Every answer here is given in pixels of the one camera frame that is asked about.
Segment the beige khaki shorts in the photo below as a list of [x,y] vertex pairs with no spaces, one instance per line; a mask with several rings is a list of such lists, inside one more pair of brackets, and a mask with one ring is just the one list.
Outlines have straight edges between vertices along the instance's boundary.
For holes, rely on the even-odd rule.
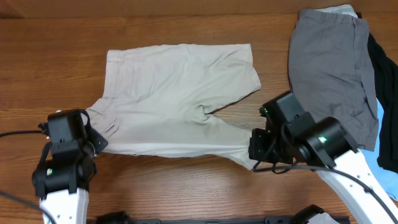
[[87,109],[106,152],[169,158],[216,155],[247,169],[251,132],[216,110],[261,88],[249,44],[110,50],[104,91]]

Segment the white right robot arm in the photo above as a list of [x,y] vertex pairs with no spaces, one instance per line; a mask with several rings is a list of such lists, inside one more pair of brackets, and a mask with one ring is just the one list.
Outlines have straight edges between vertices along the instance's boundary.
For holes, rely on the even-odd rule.
[[[287,91],[264,103],[265,129],[253,129],[254,172],[311,170],[339,196],[358,223],[397,223],[397,207],[371,172],[347,129],[333,117],[316,122]],[[260,168],[266,162],[270,167]]]

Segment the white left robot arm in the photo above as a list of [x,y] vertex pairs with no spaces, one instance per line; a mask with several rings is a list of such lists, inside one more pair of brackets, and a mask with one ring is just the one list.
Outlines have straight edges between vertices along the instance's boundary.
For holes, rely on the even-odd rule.
[[86,223],[95,157],[108,141],[91,127],[86,110],[50,114],[39,124],[50,141],[32,174],[45,223]]

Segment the grey shorts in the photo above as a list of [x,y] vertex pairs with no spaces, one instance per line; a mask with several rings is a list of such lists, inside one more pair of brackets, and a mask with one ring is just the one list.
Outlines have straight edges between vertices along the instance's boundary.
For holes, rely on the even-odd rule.
[[290,39],[288,70],[294,95],[315,121],[336,118],[372,151],[379,120],[368,37],[365,19],[304,9]]

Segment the light blue garment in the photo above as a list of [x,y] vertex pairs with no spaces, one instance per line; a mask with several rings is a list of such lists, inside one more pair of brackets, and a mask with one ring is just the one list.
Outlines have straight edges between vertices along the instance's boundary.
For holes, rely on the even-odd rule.
[[384,116],[384,110],[382,105],[380,104],[379,100],[377,100],[377,118],[379,120],[378,124],[378,132],[376,138],[376,144],[373,151],[362,150],[365,160],[373,173],[376,180],[379,182],[380,186],[384,189],[384,191],[390,196],[391,199],[397,201],[397,191],[398,191],[398,178],[397,173],[385,170],[379,166],[377,163],[377,159],[379,157],[379,150],[380,150],[380,139],[379,135],[381,132],[382,127],[382,119]]

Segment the black garment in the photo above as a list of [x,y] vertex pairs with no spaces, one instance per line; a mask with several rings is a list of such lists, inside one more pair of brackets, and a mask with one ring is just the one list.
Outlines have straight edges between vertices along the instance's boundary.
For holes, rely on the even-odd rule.
[[397,172],[397,64],[373,35],[368,38],[368,52],[374,68],[376,98],[384,110],[377,163],[385,170]]

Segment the white speckled garment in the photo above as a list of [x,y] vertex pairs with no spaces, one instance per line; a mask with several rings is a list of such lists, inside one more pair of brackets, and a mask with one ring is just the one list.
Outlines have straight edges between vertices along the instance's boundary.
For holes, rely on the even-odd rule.
[[317,9],[317,11],[326,12],[326,13],[334,13],[334,14],[345,14],[350,15],[352,17],[358,18],[357,13],[354,11],[353,7],[350,4],[344,4],[340,6],[332,6],[323,9]]

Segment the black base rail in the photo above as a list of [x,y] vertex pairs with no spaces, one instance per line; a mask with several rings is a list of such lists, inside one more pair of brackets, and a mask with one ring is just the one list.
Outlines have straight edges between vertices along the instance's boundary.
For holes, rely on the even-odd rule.
[[309,223],[299,215],[266,216],[264,218],[232,218],[232,219],[207,219],[207,220],[161,220],[133,219],[126,212],[115,212],[102,215],[96,220],[88,220],[88,224],[291,224]]

